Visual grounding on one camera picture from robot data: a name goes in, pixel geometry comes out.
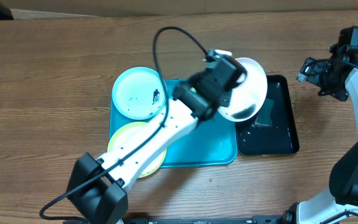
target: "teal tray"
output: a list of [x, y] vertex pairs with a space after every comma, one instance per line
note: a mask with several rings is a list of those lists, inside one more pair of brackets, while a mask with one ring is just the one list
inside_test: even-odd
[[[166, 80], [168, 94], [182, 80]], [[111, 100], [109, 137], [122, 126], [134, 122], [116, 109]], [[201, 123], [190, 134], [175, 141], [167, 150], [161, 168], [199, 167], [225, 165], [237, 156], [236, 127], [234, 122], [223, 118], [219, 113]]]

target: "black cable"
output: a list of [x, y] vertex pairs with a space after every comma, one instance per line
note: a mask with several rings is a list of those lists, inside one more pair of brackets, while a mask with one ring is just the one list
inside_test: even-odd
[[100, 174], [90, 178], [86, 182], [83, 182], [82, 184], [80, 184], [79, 186], [75, 187], [74, 189], [67, 191], [66, 193], [62, 194], [61, 196], [53, 199], [51, 202], [46, 204], [40, 210], [39, 214], [40, 214], [41, 218], [43, 218], [45, 220], [79, 220], [79, 221], [82, 221], [82, 222], [85, 222], [85, 223], [89, 223], [89, 221], [87, 219], [82, 218], [82, 217], [50, 217], [50, 216], [44, 215], [44, 213], [52, 205], [55, 205], [57, 202], [63, 200], [64, 198], [69, 197], [71, 194], [75, 193], [76, 191], [78, 191], [78, 190], [86, 187], [87, 185], [93, 183], [94, 181], [104, 177], [106, 174], [108, 174], [110, 171], [112, 171], [114, 168], [116, 168], [119, 164], [122, 164], [126, 159], [130, 158], [133, 154], [135, 154], [140, 148], [145, 146], [164, 127], [164, 124], [165, 124], [165, 122], [166, 122], [166, 120], [168, 118], [169, 97], [168, 97], [167, 87], [165, 86], [164, 81], [162, 79], [161, 68], [160, 68], [160, 65], [159, 65], [158, 60], [157, 60], [157, 39], [158, 39], [159, 35], [165, 30], [177, 30], [177, 31], [180, 31], [180, 32], [186, 34], [195, 44], [197, 44], [197, 46], [204, 52], [205, 55], [208, 54], [207, 51], [205, 50], [205, 48], [191, 34], [189, 34], [187, 31], [185, 31], [185, 30], [183, 30], [183, 29], [181, 29], [179, 27], [172, 27], [172, 26], [163, 27], [159, 31], [157, 31], [157, 33], [154, 35], [154, 40], [153, 40], [153, 59], [154, 59], [155, 69], [157, 70], [158, 76], [160, 77], [161, 85], [163, 86], [164, 97], [166, 99], [165, 103], [167, 105], [165, 116], [164, 116], [162, 122], [160, 123], [160, 126], [153, 132], [153, 134], [151, 134], [144, 142], [142, 142], [142, 144], [137, 146], [134, 150], [132, 150], [130, 153], [128, 153], [122, 159], [119, 159], [114, 165], [112, 165], [111, 167], [107, 168], [106, 170], [104, 170]]
[[328, 62], [328, 63], [331, 63], [331, 64], [333, 64], [333, 63], [341, 63], [341, 64], [348, 65], [348, 66], [351, 66], [351, 67], [353, 67], [353, 68], [358, 69], [358, 66], [357, 66], [357, 65], [355, 65], [355, 64], [353, 64], [353, 63], [350, 63], [350, 62], [345, 62], [345, 61], [343, 61], [343, 60], [336, 60], [336, 59], [319, 59], [319, 60], [315, 60], [315, 61], [313, 61], [313, 62], [310, 62], [310, 63], [306, 64], [306, 65], [303, 67], [303, 69], [301, 70], [301, 73], [304, 74], [304, 75], [306, 75], [306, 76], [315, 76], [315, 75], [320, 75], [320, 74], [322, 74], [322, 73], [317, 73], [317, 74], [307, 74], [307, 73], [305, 73], [305, 71], [306, 71], [306, 69], [307, 69], [308, 67], [310, 67], [311, 65], [320, 63], [320, 62]]
[[331, 218], [328, 218], [327, 220], [321, 222], [320, 224], [328, 224], [330, 222], [333, 222], [333, 221], [337, 220], [338, 218], [341, 218], [343, 216], [348, 217], [349, 215], [354, 215], [355, 217], [358, 217], [358, 213], [356, 213], [356, 212], [344, 211], [344, 212], [341, 212], [341, 213], [339, 213], [339, 214], [337, 214], [337, 215], [335, 215], [335, 216], [333, 216]]

